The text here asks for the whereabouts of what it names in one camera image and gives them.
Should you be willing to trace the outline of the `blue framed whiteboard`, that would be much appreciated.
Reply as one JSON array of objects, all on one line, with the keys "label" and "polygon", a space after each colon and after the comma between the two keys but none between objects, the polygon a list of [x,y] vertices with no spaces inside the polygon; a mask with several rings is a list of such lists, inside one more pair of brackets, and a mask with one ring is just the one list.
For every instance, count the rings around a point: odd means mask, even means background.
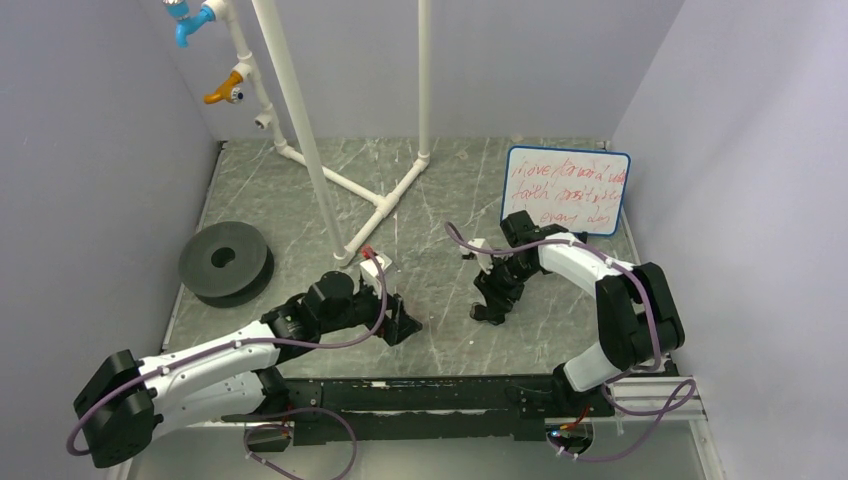
[{"label": "blue framed whiteboard", "polygon": [[506,158],[501,218],[609,237],[618,230],[631,157],[623,152],[516,145]]}]

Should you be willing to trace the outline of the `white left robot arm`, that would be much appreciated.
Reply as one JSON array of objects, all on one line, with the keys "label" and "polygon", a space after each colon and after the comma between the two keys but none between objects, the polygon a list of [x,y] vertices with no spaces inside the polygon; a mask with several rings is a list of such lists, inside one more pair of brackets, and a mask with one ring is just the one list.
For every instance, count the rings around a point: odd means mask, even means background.
[{"label": "white left robot arm", "polygon": [[314,350],[336,331],[366,333],[394,346],[423,325],[403,298],[386,294],[380,280],[353,280],[330,271],[233,333],[192,348],[137,359],[125,349],[109,355],[73,401],[78,421],[66,440],[72,456],[90,456],[109,468],[142,452],[153,440],[214,417],[279,417],[287,391],[277,366]]}]

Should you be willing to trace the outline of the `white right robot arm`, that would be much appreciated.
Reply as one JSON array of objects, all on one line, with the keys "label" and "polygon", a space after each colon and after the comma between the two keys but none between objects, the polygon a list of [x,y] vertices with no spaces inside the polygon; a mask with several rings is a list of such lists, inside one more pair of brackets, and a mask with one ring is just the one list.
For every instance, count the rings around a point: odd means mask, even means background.
[{"label": "white right robot arm", "polygon": [[606,382],[661,367],[663,355],[684,344],[682,321],[659,265],[615,259],[562,225],[535,224],[526,211],[508,215],[500,228],[509,244],[505,250],[484,239],[460,244],[461,255],[480,266],[474,285],[484,301],[473,306],[473,319],[503,323],[536,274],[557,274],[595,301],[597,340],[555,370],[559,381],[551,401],[560,413],[578,413],[590,391]]}]

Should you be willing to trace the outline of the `black foam disc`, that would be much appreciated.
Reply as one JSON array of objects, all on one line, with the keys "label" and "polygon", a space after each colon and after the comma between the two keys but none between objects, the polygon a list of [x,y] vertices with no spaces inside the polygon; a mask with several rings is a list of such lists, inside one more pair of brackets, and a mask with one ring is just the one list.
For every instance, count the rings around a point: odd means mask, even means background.
[{"label": "black foam disc", "polygon": [[234,308],[256,298],[274,274],[274,254],[254,226],[225,221],[196,233],[178,261],[182,284],[202,303]]}]

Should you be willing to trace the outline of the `orange tap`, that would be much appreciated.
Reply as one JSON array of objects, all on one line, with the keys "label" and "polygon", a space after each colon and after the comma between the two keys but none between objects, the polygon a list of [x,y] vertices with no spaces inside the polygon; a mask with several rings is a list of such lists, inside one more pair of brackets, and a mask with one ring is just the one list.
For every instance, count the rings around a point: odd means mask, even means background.
[{"label": "orange tap", "polygon": [[243,82],[243,75],[236,70],[232,70],[228,78],[222,82],[215,91],[203,97],[203,102],[207,105],[219,102],[238,104],[244,98],[244,94],[241,90],[241,84]]}]

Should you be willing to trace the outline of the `blue tap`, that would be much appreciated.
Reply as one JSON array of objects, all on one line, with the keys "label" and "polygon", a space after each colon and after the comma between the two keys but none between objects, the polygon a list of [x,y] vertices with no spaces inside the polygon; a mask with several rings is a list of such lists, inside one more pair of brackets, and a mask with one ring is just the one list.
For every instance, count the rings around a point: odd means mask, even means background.
[{"label": "blue tap", "polygon": [[174,37],[180,48],[187,48],[188,37],[217,18],[214,10],[207,5],[203,5],[196,14],[192,14],[185,0],[162,0],[161,3],[176,22]]}]

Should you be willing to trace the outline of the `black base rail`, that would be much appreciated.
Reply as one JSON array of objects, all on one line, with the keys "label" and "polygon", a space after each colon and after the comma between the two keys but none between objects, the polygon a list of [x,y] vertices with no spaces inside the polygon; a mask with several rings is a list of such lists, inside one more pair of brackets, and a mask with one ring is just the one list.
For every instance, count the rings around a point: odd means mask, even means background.
[{"label": "black base rail", "polygon": [[552,374],[273,380],[259,406],[230,421],[284,422],[297,446],[356,437],[419,440],[509,437],[542,441],[550,428],[613,416],[597,392],[569,394]]}]

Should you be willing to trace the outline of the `white pvc pipe frame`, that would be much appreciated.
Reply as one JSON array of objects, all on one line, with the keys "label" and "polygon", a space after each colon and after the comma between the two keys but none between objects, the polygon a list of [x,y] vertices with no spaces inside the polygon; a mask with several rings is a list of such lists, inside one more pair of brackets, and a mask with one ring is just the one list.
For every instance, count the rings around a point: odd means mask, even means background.
[{"label": "white pvc pipe frame", "polygon": [[[254,224],[273,251],[307,242],[321,263],[338,265],[372,246],[397,258],[426,170],[418,167],[419,5],[415,1],[230,1],[245,52],[225,21],[206,24],[189,43],[208,47],[211,71],[196,95],[210,95],[238,64],[259,74],[240,85],[239,103],[203,104],[224,144],[206,224]],[[311,183],[272,38],[284,37],[314,154],[328,170],[330,210]]]}]

